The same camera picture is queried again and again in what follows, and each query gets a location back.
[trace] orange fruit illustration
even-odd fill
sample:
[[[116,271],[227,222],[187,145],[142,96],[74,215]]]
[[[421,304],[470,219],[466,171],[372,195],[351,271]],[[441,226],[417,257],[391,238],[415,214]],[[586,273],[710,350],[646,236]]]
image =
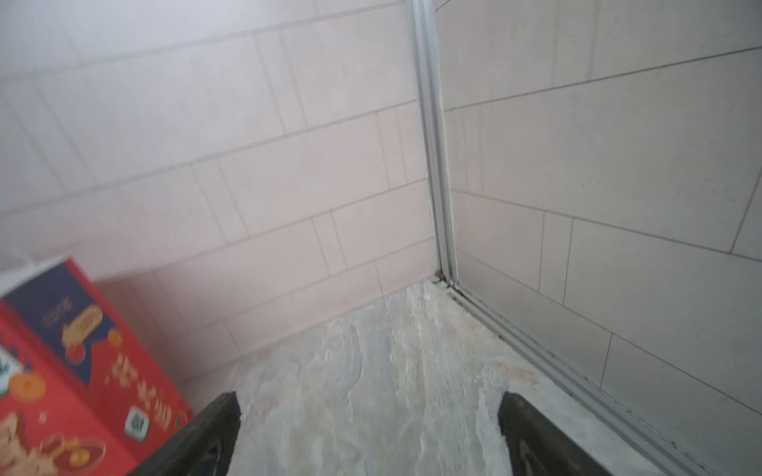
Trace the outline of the orange fruit illustration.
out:
[[[45,395],[45,380],[35,373],[16,374],[8,380],[8,391],[21,403],[34,403]]]

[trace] marble floor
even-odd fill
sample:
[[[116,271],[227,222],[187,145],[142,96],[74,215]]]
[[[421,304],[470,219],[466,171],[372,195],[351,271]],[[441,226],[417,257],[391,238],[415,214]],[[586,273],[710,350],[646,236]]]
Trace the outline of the marble floor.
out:
[[[662,474],[429,282],[185,382],[236,390],[234,476],[511,474],[497,424],[521,393],[614,475]]]

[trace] printed box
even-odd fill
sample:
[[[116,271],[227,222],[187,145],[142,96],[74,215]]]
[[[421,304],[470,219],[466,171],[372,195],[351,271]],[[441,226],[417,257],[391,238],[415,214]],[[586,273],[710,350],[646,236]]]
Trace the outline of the printed box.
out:
[[[73,260],[0,301],[0,473],[117,476],[192,418]]]

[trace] rectangular tile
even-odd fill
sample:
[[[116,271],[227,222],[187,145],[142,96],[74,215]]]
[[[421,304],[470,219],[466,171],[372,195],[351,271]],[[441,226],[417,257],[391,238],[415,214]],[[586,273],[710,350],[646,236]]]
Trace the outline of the rectangular tile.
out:
[[[167,336],[143,304],[129,280],[98,283],[109,303],[146,347],[164,343]]]
[[[0,243],[33,260],[73,255],[93,280],[136,273],[225,239],[187,168],[0,218]]]
[[[564,0],[559,2],[556,32],[555,76],[553,86],[588,79],[593,52],[595,4],[598,0]]]
[[[539,272],[539,291],[557,302],[564,302],[566,264],[572,219],[545,213],[543,221],[543,258]]]
[[[437,271],[434,240],[426,240],[376,260],[376,269],[385,296],[416,283]]]
[[[98,181],[282,133],[254,37],[94,65],[39,83]]]
[[[405,176],[408,182],[426,177],[426,148],[418,102],[405,104],[395,109],[405,154]]]
[[[447,173],[450,177],[450,187],[463,192],[469,191],[468,163],[466,157],[466,140],[464,139],[465,109],[448,110],[444,117],[444,146],[447,160]]]
[[[699,461],[756,474],[762,415],[614,337],[603,389]]]
[[[0,94],[67,192],[85,190],[95,185],[92,174],[63,135],[31,81],[6,85]]]
[[[554,0],[452,2],[437,12],[445,107],[545,89]]]
[[[327,275],[309,220],[156,272],[190,328],[227,318]]]
[[[217,160],[193,164],[191,168],[228,243],[246,238],[248,230],[230,196]]]
[[[53,6],[88,59],[315,16],[310,0],[53,0]]]
[[[401,187],[408,183],[408,172],[405,170],[407,165],[405,153],[402,151],[402,137],[399,133],[396,108],[376,113],[376,121],[378,121],[379,134],[381,134],[389,187]]]
[[[538,289],[543,213],[458,192],[452,201],[456,246]]]
[[[426,182],[417,182],[333,212],[347,266],[429,238],[431,206]]]
[[[287,133],[294,133],[307,127],[299,92],[293,82],[293,72],[288,63],[286,48],[280,31],[266,31],[257,34],[257,45],[262,62],[273,88],[274,100],[280,120]]]
[[[753,51],[484,104],[485,195],[729,250],[762,166],[760,77]]]
[[[389,186],[373,116],[228,155],[219,163],[252,234]]]
[[[393,3],[394,0],[315,0],[318,13],[321,15],[335,14],[342,11],[357,10],[376,5]]]
[[[752,197],[733,252],[762,260],[762,187]]]
[[[566,306],[762,409],[762,263],[575,220]]]
[[[283,30],[310,126],[416,96],[404,5]]]
[[[381,298],[373,263],[333,276],[227,321],[243,352]]]
[[[0,76],[79,60],[46,0],[6,0],[0,14]]]
[[[152,354],[169,377],[179,382],[235,360],[241,351],[220,322],[154,347]]]
[[[0,210],[50,199],[64,193],[60,180],[37,145],[19,125],[14,111],[0,101]]]
[[[600,383],[611,333],[462,252],[457,263],[462,286],[595,385]]]
[[[604,0],[593,77],[762,45],[755,0]]]
[[[347,269],[344,262],[344,252],[341,250],[341,243],[338,242],[336,227],[330,213],[316,216],[312,219],[315,225],[315,233],[320,240],[320,248],[323,250],[325,264],[328,266],[330,274],[340,273]]]

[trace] grout line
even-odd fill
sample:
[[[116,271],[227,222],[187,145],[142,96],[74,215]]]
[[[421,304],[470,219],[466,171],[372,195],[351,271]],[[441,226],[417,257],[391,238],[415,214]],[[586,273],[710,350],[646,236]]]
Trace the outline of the grout line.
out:
[[[191,48],[193,46],[202,46],[208,43],[218,43],[220,41],[234,40],[236,38],[247,37],[257,33],[263,33],[265,31],[276,31],[290,27],[298,27],[301,25],[317,23],[319,21],[333,20],[335,18],[349,17],[355,14],[367,13],[369,11],[382,10],[384,8],[391,8],[397,5],[404,4],[404,1],[396,0],[394,2],[388,2],[381,5],[373,5],[370,7],[355,8],[354,10],[341,11],[333,14],[319,15],[313,18],[305,18],[303,20],[288,21],[280,24],[267,25],[264,27],[250,28],[248,30],[234,31],[231,33],[225,33],[220,35],[214,35],[211,37],[200,38],[197,40],[182,41],[178,43],[170,43],[168,45],[156,46],[153,48],[147,48],[144,50],[134,50],[125,53],[117,53],[110,56],[101,56],[93,59],[82,60],[78,62],[66,63],[64,65],[46,66],[38,68],[29,72],[14,73],[4,78],[0,78],[0,85],[7,84],[14,81],[22,81],[24,79],[38,78],[40,76],[55,75],[61,72],[69,72],[76,69],[89,68],[91,66],[108,64],[112,62],[125,61],[129,59],[142,58],[144,56],[159,55],[176,50],[182,50],[184,48]]]
[[[495,271],[496,273],[498,273],[498,274],[500,274],[500,275],[502,275],[502,276],[505,276],[505,277],[507,277],[508,279],[510,279],[510,280],[512,280],[512,281],[514,281],[514,282],[516,282],[516,283],[518,283],[518,284],[520,284],[520,285],[522,285],[523,287],[527,288],[528,290],[530,290],[530,291],[532,291],[532,292],[536,292],[537,294],[539,294],[539,295],[541,295],[542,297],[544,297],[544,298],[548,299],[549,301],[551,301],[551,302],[554,302],[554,303],[556,303],[557,305],[560,305],[561,307],[563,307],[563,308],[564,308],[564,309],[566,309],[567,311],[571,312],[572,314],[574,314],[574,315],[576,315],[576,316],[578,316],[578,317],[580,317],[580,318],[583,318],[584,320],[586,320],[587,322],[590,322],[591,324],[595,325],[596,327],[598,327],[598,328],[600,328],[600,329],[603,329],[604,331],[608,332],[609,334],[612,334],[614,337],[617,337],[617,338],[619,338],[619,339],[621,339],[621,340],[624,340],[625,342],[627,342],[627,343],[628,343],[628,344],[630,344],[631,346],[633,346],[633,347],[636,347],[637,349],[641,350],[643,353],[647,353],[649,356],[651,356],[651,357],[654,357],[655,359],[657,359],[657,360],[659,360],[660,362],[662,362],[662,363],[664,363],[664,364],[666,364],[666,365],[668,365],[668,366],[672,367],[673,369],[677,370],[678,372],[680,372],[680,373],[682,373],[682,374],[684,374],[684,375],[687,375],[687,376],[688,376],[688,377],[690,377],[691,379],[693,379],[693,380],[695,380],[695,381],[697,381],[697,382],[700,382],[700,383],[702,383],[702,384],[706,385],[707,387],[711,388],[711,389],[712,389],[712,390],[714,390],[714,391],[717,391],[718,393],[720,393],[720,394],[722,394],[722,395],[726,396],[726,397],[727,397],[727,398],[729,398],[730,400],[733,400],[735,403],[737,403],[737,404],[740,404],[740,405],[741,405],[741,406],[743,406],[743,407],[746,407],[748,410],[751,410],[751,411],[755,412],[756,414],[762,415],[762,411],[758,411],[758,410],[754,409],[753,407],[750,407],[749,405],[747,405],[747,404],[745,404],[744,402],[742,402],[742,401],[738,400],[737,398],[735,398],[735,397],[732,397],[731,395],[728,395],[728,394],[726,394],[725,392],[723,392],[723,391],[722,391],[722,390],[720,390],[719,388],[717,388],[717,387],[715,387],[715,386],[713,386],[713,385],[711,385],[711,384],[709,384],[709,383],[707,383],[707,382],[704,382],[702,379],[699,379],[699,378],[698,378],[698,377],[696,377],[695,375],[691,375],[690,373],[686,372],[685,370],[682,370],[680,367],[677,367],[677,366],[676,366],[676,365],[674,365],[673,363],[670,363],[670,362],[668,362],[667,360],[664,360],[664,359],[662,359],[660,356],[658,356],[658,355],[656,355],[656,354],[654,354],[654,353],[651,353],[651,352],[649,352],[648,350],[646,350],[646,349],[644,349],[644,348],[640,347],[638,344],[636,344],[636,343],[633,343],[633,342],[631,342],[630,340],[627,340],[626,338],[624,338],[624,337],[620,336],[620,335],[619,335],[619,334],[617,334],[616,332],[613,332],[613,331],[610,331],[609,329],[606,329],[604,326],[602,326],[602,325],[598,324],[596,321],[593,321],[593,320],[591,320],[590,318],[587,318],[587,317],[583,316],[583,315],[582,315],[582,314],[580,314],[579,312],[576,312],[574,309],[571,309],[571,308],[568,308],[568,307],[566,307],[565,305],[561,304],[560,302],[558,302],[558,301],[556,301],[556,300],[554,300],[554,299],[551,299],[551,298],[549,298],[548,296],[545,296],[545,295],[544,295],[544,294],[542,294],[541,292],[537,292],[535,289],[532,289],[531,287],[527,286],[526,284],[522,283],[521,281],[517,280],[516,278],[514,278],[514,277],[512,277],[512,276],[509,276],[509,275],[507,275],[506,273],[503,273],[502,271],[500,271],[500,270],[498,270],[498,269],[496,269],[496,268],[494,268],[494,267],[490,266],[489,264],[487,264],[487,263],[485,263],[484,261],[482,261],[482,260],[478,259],[477,257],[474,257],[474,256],[472,256],[471,254],[468,254],[468,253],[466,253],[465,251],[463,251],[463,250],[461,250],[461,249],[459,249],[459,248],[458,248],[457,250],[458,250],[458,252],[465,254],[467,257],[471,258],[472,260],[475,260],[475,261],[479,262],[481,265],[483,265],[483,266],[485,266],[485,267],[489,268],[490,270],[493,270],[493,271]]]
[[[402,141],[402,129],[399,126],[399,108],[394,109],[394,123],[397,126],[397,137],[399,138],[399,150],[402,152],[402,172],[405,173],[405,183],[408,183],[408,160],[405,154],[405,143]]]
[[[604,389],[604,377],[606,376],[606,365],[609,363],[609,352],[611,352],[611,341],[614,340],[614,333],[612,332],[609,336],[609,346],[606,349],[606,359],[604,359],[604,370],[600,373],[600,383],[598,384],[598,388],[601,390]]]
[[[566,304],[566,284],[569,281],[569,262],[572,260],[572,236],[574,235],[574,219],[571,219],[571,229],[569,229],[569,248],[566,251],[566,275],[564,276],[564,297],[561,304]]]
[[[50,174],[53,176],[53,179],[58,183],[59,187],[61,187],[61,191],[63,193],[68,192],[69,188],[66,186],[66,183],[64,183],[63,179],[58,175],[58,171],[50,164],[48,157],[43,153],[43,150],[40,147],[40,143],[32,135],[32,133],[29,132],[29,129],[27,129],[24,121],[22,121],[19,117],[18,112],[2,96],[0,96],[0,104],[5,105],[5,109],[8,110],[8,115],[11,116],[11,120],[16,124],[16,127],[18,127],[18,129],[21,131],[21,134],[27,139],[27,141],[29,141],[29,145],[40,158],[40,161],[48,167],[48,172],[50,172]]]
[[[652,233],[641,232],[641,231],[638,231],[638,230],[634,230],[632,228],[625,228],[623,226],[618,226],[618,225],[611,225],[610,223],[598,222],[597,220],[586,219],[586,218],[581,217],[581,216],[569,215],[568,213],[554,212],[553,210],[547,210],[547,209],[539,208],[537,206],[524,205],[523,203],[511,202],[510,200],[501,200],[499,198],[494,198],[494,197],[486,196],[486,195],[478,195],[476,193],[470,193],[470,192],[466,192],[464,190],[458,190],[458,189],[452,188],[452,187],[450,189],[453,192],[456,192],[456,193],[461,193],[463,195],[477,196],[479,198],[483,198],[484,200],[492,200],[494,202],[506,203],[508,205],[513,205],[513,206],[520,206],[521,208],[526,208],[526,209],[530,209],[530,210],[536,210],[538,212],[548,212],[548,213],[552,213],[554,215],[565,216],[567,218],[575,219],[575,220],[578,220],[580,222],[592,223],[593,225],[606,226],[608,228],[614,228],[614,229],[617,229],[617,230],[622,230],[623,232],[636,233],[637,235],[648,236],[650,238],[657,238],[659,240],[669,241],[671,243],[684,244],[684,245],[690,246],[692,248],[698,248],[700,250],[706,250],[706,251],[712,251],[714,253],[724,254],[725,256],[732,256],[732,257],[741,258],[741,259],[744,259],[744,260],[750,260],[750,261],[756,261],[758,263],[762,263],[762,259],[760,259],[760,258],[754,258],[754,257],[744,256],[743,254],[730,253],[728,251],[720,250],[718,248],[710,248],[710,247],[704,246],[702,244],[688,243],[687,241],[680,241],[680,240],[676,240],[674,238],[668,238],[666,236],[653,235]]]
[[[257,38],[257,35],[254,35],[254,49],[257,50],[257,58],[259,59],[259,64],[262,66],[262,71],[264,72],[264,79],[267,81],[267,90],[270,92],[270,98],[273,101],[273,105],[275,106],[275,112],[278,115],[278,122],[280,123],[280,131],[283,134],[286,134],[288,131],[286,131],[286,124],[283,122],[283,115],[280,112],[280,104],[278,104],[277,96],[275,95],[275,89],[273,88],[273,82],[270,80],[270,73],[267,70],[267,64],[264,62],[264,56],[262,56],[261,49],[259,47],[259,39]]]
[[[379,264],[378,264],[378,258],[373,260],[373,269],[376,270],[376,279],[379,280],[379,291],[381,291],[381,297],[385,298],[386,294],[383,291],[383,286],[381,286],[381,275],[379,275]]]
[[[299,105],[299,112],[302,113],[304,127],[309,128],[309,122],[307,122],[307,113],[304,111],[304,101],[302,101],[302,92],[299,90],[299,83],[296,82],[296,73],[293,71],[291,55],[288,53],[286,41],[283,39],[283,33],[280,31],[278,31],[278,40],[280,40],[280,47],[283,49],[283,57],[286,60],[286,66],[288,67],[288,72],[291,76],[291,82],[293,83],[293,92],[296,94],[296,103]]]
[[[323,243],[320,241],[320,235],[318,235],[318,227],[315,225],[315,218],[311,218],[312,230],[315,232],[315,239],[318,240],[318,246],[320,247],[320,254],[323,256],[323,264],[325,265],[325,274],[331,275],[331,270],[328,268],[328,260],[325,259],[325,250],[323,250]]]
[[[447,109],[444,110],[444,112],[450,112],[451,110],[463,109],[465,107],[471,107],[471,106],[482,106],[483,104],[490,104],[490,103],[495,103],[495,102],[499,102],[499,101],[508,101],[510,99],[516,99],[518,97],[532,96],[534,94],[542,94],[542,93],[546,93],[546,92],[550,92],[550,91],[556,91],[558,89],[572,88],[574,86],[587,85],[587,84],[595,83],[595,82],[599,82],[599,81],[606,81],[607,79],[622,78],[623,76],[636,75],[638,73],[648,72],[648,71],[654,71],[656,69],[664,69],[664,68],[669,68],[671,66],[685,65],[685,64],[691,63],[691,62],[703,61],[705,59],[714,59],[714,58],[719,58],[719,57],[722,57],[722,56],[736,55],[736,54],[739,54],[739,53],[748,53],[750,51],[757,51],[757,50],[762,50],[762,46],[752,46],[751,48],[744,48],[742,50],[728,51],[727,53],[718,53],[716,55],[702,56],[700,58],[687,59],[685,61],[671,62],[671,63],[667,63],[667,64],[664,64],[664,65],[651,66],[649,68],[637,69],[635,71],[628,71],[628,72],[623,72],[623,73],[617,73],[615,75],[601,76],[600,78],[590,79],[588,81],[578,81],[578,82],[575,82],[575,83],[570,83],[568,85],[553,86],[552,88],[536,89],[535,91],[528,91],[528,92],[525,92],[525,93],[512,94],[511,96],[496,97],[495,99],[488,99],[486,101],[479,101],[479,102],[475,102],[475,103],[471,103],[471,104],[464,104],[464,105],[461,105],[461,106],[448,107]]]
[[[759,171],[759,174],[757,174],[757,181],[754,183],[754,188],[751,189],[751,195],[749,196],[749,201],[746,203],[746,209],[744,209],[744,215],[741,217],[741,223],[738,224],[738,231],[735,233],[735,238],[733,238],[733,244],[730,246],[729,253],[733,253],[733,249],[735,248],[735,243],[738,241],[738,236],[741,235],[741,228],[744,228],[744,222],[746,221],[746,215],[749,213],[749,209],[751,208],[751,202],[754,201],[754,195],[757,193],[757,188],[760,186],[760,179],[762,178],[762,168]]]
[[[233,192],[230,189],[230,184],[228,183],[228,178],[225,176],[225,171],[223,171],[222,165],[219,163],[219,160],[214,158],[215,164],[217,165],[217,170],[219,171],[219,176],[223,178],[223,183],[225,184],[225,190],[228,191],[228,198],[233,203],[233,208],[235,208],[235,213],[238,214],[239,220],[241,220],[241,225],[243,225],[243,229],[246,230],[246,236],[251,236],[251,232],[248,230],[248,225],[246,225],[246,220],[243,219],[243,213],[241,213],[241,209],[238,206],[238,200],[235,199],[233,196]]]
[[[559,62],[559,29],[561,23],[561,0],[555,0],[553,14],[553,63],[550,67],[550,86],[555,86],[555,75]]]
[[[386,187],[392,188],[392,179],[389,177],[389,166],[386,163],[386,147],[383,145],[383,134],[381,133],[381,121],[379,120],[379,114],[376,113],[376,130],[379,133],[379,141],[381,142],[381,156],[383,158],[383,170],[386,172]]]
[[[56,196],[54,198],[50,198],[50,199],[46,199],[46,200],[39,200],[37,202],[29,203],[27,205],[23,205],[23,206],[18,206],[16,208],[7,209],[7,210],[4,210],[4,211],[0,212],[0,218],[4,218],[4,217],[10,216],[10,215],[16,215],[18,213],[29,212],[29,211],[31,211],[33,209],[40,208],[42,206],[50,205],[50,204],[53,204],[53,203],[61,203],[61,202],[67,201],[67,200],[78,198],[80,196],[85,196],[85,195],[89,195],[91,193],[96,193],[96,192],[99,192],[99,191],[102,191],[102,190],[108,190],[110,188],[119,187],[121,185],[131,184],[132,182],[137,182],[137,181],[142,180],[144,178],[154,177],[156,175],[161,175],[161,174],[164,174],[164,173],[167,173],[167,172],[180,170],[182,168],[190,167],[193,164],[200,164],[200,163],[203,163],[203,162],[206,162],[206,161],[214,160],[216,158],[222,158],[222,157],[225,157],[227,155],[232,155],[232,154],[235,154],[235,153],[238,153],[238,152],[243,152],[243,151],[246,151],[246,150],[249,150],[249,149],[256,149],[257,147],[262,147],[263,145],[271,144],[273,142],[278,142],[278,141],[285,140],[285,139],[290,139],[290,138],[296,137],[296,136],[301,136],[302,134],[307,134],[307,133],[315,132],[316,130],[327,129],[329,127],[337,126],[338,124],[349,122],[351,120],[355,120],[355,119],[360,119],[360,118],[363,118],[363,117],[371,116],[371,115],[373,115],[375,113],[379,113],[379,112],[384,111],[384,110],[389,110],[389,109],[393,109],[395,107],[404,106],[406,104],[411,104],[411,103],[414,103],[415,101],[416,101],[415,99],[412,99],[410,101],[405,101],[405,102],[402,102],[402,103],[399,103],[399,104],[393,104],[391,106],[381,107],[380,109],[371,110],[371,111],[368,111],[368,112],[365,112],[365,113],[360,113],[360,114],[358,114],[356,116],[345,117],[344,119],[339,119],[339,120],[331,121],[330,123],[320,124],[319,126],[308,127],[306,129],[302,129],[300,131],[296,131],[296,132],[293,132],[293,133],[283,134],[282,136],[270,137],[268,139],[262,139],[262,140],[257,141],[257,142],[252,142],[252,143],[246,144],[246,145],[240,145],[239,147],[234,147],[232,149],[227,149],[227,150],[224,150],[224,151],[221,151],[221,152],[214,152],[213,154],[202,155],[201,157],[192,158],[191,160],[182,162],[180,164],[174,164],[174,165],[169,165],[169,166],[163,167],[163,168],[157,168],[157,169],[152,170],[152,171],[147,171],[147,172],[142,172],[142,173],[139,173],[139,174],[134,174],[134,175],[131,175],[131,176],[125,177],[125,178],[119,178],[119,179],[116,179],[116,180],[111,180],[111,181],[103,182],[103,183],[98,183],[94,179],[93,181],[97,184],[95,187],[90,187],[90,188],[87,188],[87,189],[84,189],[84,190],[77,190],[77,191],[71,192],[71,193],[64,193],[64,194]],[[70,143],[70,145],[78,153],[78,149],[74,146],[73,142]]]
[[[87,171],[87,173],[90,175],[90,178],[93,180],[93,184],[99,185],[98,179],[95,177],[95,174],[93,173],[92,169],[90,169],[90,164],[87,163],[85,160],[85,156],[82,155],[82,153],[79,150],[79,147],[74,143],[74,139],[69,136],[69,133],[66,132],[66,129],[63,127],[63,122],[58,117],[58,114],[56,111],[53,110],[53,106],[50,105],[50,101],[48,101],[47,96],[43,93],[42,89],[40,88],[40,85],[37,84],[37,81],[30,80],[29,84],[32,87],[32,91],[34,92],[34,95],[37,97],[37,99],[42,103],[43,109],[48,113],[51,119],[53,119],[53,123],[56,125],[56,128],[58,129],[58,132],[61,133],[64,140],[66,140],[66,143],[69,144],[69,147],[72,148],[72,151],[74,152],[74,155],[76,155],[77,159],[79,160],[79,164]]]
[[[434,10],[434,13],[437,13],[440,8],[442,8],[444,5],[447,5],[450,3],[450,0],[445,0],[445,2],[442,5],[439,5],[436,10]]]
[[[588,81],[593,78],[593,61],[595,59],[595,43],[598,37],[598,18],[600,17],[601,0],[595,0],[595,13],[593,16],[593,35],[590,44],[590,59],[588,60]]]
[[[539,234],[539,276],[537,277],[537,292],[542,294],[539,290],[540,285],[543,282],[543,247],[545,246],[545,213],[543,213],[543,228]]]
[[[196,171],[195,167],[190,168],[190,174],[193,175],[194,181],[196,182],[196,185],[198,186],[201,195],[203,196],[203,201],[205,204],[209,207],[209,211],[212,213],[212,217],[214,218],[214,222],[217,224],[217,228],[219,229],[219,233],[223,236],[223,240],[225,240],[225,243],[230,243],[230,240],[228,239],[228,235],[223,230],[223,226],[219,223],[219,217],[217,217],[217,212],[214,211],[214,207],[212,206],[211,200],[209,200],[209,196],[207,195],[207,191],[204,189],[201,179],[198,177],[198,172]]]
[[[347,266],[347,255],[344,254],[344,247],[341,245],[341,238],[338,236],[338,228],[336,226],[336,220],[334,220],[333,217],[333,210],[328,213],[331,216],[331,223],[333,223],[334,226],[334,233],[336,234],[336,241],[338,241],[338,249],[341,251],[341,259],[344,260],[344,269],[346,270],[349,266]]]

